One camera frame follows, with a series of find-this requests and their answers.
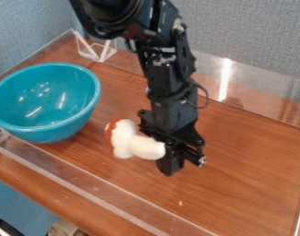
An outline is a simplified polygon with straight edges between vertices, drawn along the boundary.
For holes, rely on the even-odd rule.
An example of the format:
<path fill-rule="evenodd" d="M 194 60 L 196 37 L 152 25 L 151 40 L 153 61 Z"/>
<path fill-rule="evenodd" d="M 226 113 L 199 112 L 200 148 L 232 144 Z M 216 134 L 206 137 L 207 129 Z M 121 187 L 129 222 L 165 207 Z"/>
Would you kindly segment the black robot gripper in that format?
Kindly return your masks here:
<path fill-rule="evenodd" d="M 140 131 L 167 144 L 167 153 L 156 161 L 160 172 L 172 176 L 183 169 L 187 159 L 202 167 L 206 163 L 206 140 L 196 129 L 198 93 L 153 103 L 152 110 L 141 110 L 139 116 Z"/>

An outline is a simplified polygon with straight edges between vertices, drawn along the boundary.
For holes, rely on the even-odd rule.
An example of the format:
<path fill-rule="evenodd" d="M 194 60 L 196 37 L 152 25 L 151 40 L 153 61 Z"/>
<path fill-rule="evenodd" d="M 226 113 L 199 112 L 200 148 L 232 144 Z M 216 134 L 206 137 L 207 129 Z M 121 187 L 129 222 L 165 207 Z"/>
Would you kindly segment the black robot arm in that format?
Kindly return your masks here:
<path fill-rule="evenodd" d="M 192 78 L 196 57 L 187 25 L 169 0 L 70 0 L 89 35 L 103 40 L 125 39 L 137 54 L 148 79 L 151 109 L 139 112 L 140 131 L 164 144 L 157 167 L 167 176 L 191 161 L 206 163 L 206 140 L 196 130 L 198 101 L 203 86 Z"/>

